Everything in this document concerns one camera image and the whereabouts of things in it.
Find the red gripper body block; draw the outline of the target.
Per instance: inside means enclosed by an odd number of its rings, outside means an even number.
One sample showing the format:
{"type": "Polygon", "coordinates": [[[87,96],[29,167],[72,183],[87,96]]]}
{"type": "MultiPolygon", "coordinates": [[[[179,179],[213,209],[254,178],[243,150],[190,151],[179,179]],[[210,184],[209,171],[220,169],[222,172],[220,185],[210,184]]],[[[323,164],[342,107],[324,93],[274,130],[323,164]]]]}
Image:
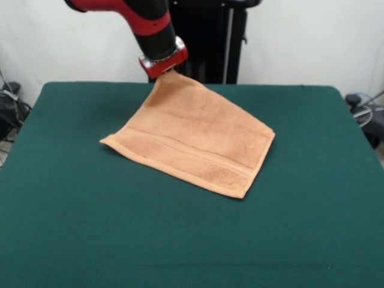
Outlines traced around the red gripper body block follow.
{"type": "Polygon", "coordinates": [[[175,51],[168,57],[161,60],[150,60],[145,55],[139,57],[139,62],[150,79],[156,79],[175,66],[184,63],[188,59],[188,50],[184,41],[176,36],[175,51]]]}

